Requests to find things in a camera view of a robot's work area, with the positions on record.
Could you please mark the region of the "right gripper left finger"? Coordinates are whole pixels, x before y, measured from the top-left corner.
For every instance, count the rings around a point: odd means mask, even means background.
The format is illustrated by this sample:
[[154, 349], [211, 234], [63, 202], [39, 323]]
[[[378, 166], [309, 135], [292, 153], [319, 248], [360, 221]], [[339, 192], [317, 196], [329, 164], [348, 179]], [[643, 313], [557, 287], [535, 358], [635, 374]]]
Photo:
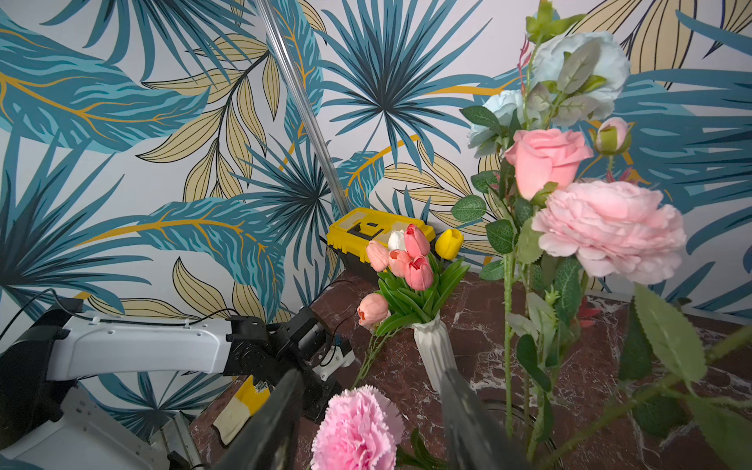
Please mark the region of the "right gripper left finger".
[[269, 399], [226, 444], [215, 469], [292, 469], [298, 446], [302, 416], [303, 378], [288, 371], [273, 389]]

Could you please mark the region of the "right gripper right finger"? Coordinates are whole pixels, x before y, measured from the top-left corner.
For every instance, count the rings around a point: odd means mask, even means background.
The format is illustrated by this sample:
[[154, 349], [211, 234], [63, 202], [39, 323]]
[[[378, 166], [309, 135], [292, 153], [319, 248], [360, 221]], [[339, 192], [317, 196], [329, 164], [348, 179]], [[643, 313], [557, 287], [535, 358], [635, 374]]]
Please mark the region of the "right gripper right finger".
[[456, 369], [441, 382], [448, 469], [531, 469]]

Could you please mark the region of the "pink carnation flower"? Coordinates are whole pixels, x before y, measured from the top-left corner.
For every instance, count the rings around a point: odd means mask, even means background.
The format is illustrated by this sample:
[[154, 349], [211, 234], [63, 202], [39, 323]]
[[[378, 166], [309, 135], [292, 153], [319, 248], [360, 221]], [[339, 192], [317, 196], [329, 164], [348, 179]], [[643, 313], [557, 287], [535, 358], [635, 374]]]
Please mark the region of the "pink carnation flower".
[[333, 397], [311, 444], [309, 468], [393, 470], [446, 469], [430, 454], [418, 430], [403, 446], [405, 421], [398, 407], [377, 388], [364, 385]]

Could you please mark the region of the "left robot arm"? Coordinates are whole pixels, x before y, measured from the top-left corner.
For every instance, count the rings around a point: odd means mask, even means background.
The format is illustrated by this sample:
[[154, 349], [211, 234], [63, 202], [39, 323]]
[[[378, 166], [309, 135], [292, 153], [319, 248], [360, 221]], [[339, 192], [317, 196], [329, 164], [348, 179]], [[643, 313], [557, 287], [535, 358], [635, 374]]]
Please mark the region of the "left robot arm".
[[350, 343], [311, 310], [267, 324], [255, 316], [159, 322], [87, 317], [62, 300], [1, 356], [1, 464], [9, 469], [198, 469], [178, 424], [149, 443], [119, 424], [80, 386], [110, 373], [194, 371], [249, 376], [275, 386], [303, 377], [303, 414], [323, 419], [341, 390]]

